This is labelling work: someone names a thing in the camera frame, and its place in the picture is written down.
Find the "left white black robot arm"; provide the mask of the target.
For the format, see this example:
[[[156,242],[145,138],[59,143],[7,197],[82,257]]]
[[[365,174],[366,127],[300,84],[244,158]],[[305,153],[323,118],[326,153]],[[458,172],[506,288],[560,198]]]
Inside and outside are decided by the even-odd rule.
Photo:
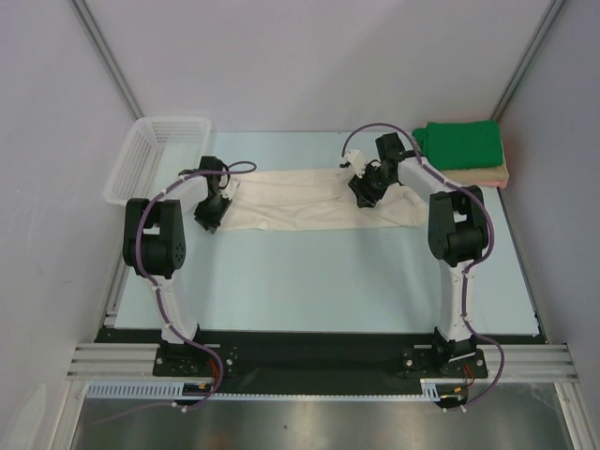
[[[192,212],[205,231],[214,233],[232,204],[234,191],[229,166],[208,156],[201,158],[196,170],[180,172],[155,197],[131,198],[126,203],[123,260],[145,279],[155,296],[163,321],[161,339],[180,345],[173,361],[189,375],[205,368],[207,352],[191,342],[199,324],[179,289],[177,271],[187,256],[184,214]]]

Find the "cream white t shirt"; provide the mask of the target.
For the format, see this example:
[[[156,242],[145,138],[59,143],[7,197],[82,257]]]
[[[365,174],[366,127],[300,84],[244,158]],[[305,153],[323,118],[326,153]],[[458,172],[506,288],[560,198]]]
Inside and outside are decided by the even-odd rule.
[[[348,169],[253,172],[239,175],[222,231],[337,231],[418,228],[426,204],[407,187],[393,185],[373,208],[360,208],[348,187]]]

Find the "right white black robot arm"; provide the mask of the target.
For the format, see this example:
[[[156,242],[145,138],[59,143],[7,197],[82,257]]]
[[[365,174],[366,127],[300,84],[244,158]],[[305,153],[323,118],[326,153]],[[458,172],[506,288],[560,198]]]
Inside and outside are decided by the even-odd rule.
[[[348,186],[360,208],[373,208],[392,186],[411,189],[428,207],[427,244],[441,269],[441,313],[434,328],[439,348],[432,364],[454,376],[474,353],[475,332],[468,309],[474,267],[491,254],[494,231],[477,186],[460,186],[422,155],[415,142],[405,148],[396,133],[376,140],[379,158],[368,161],[358,150],[342,147],[341,166],[351,168]]]

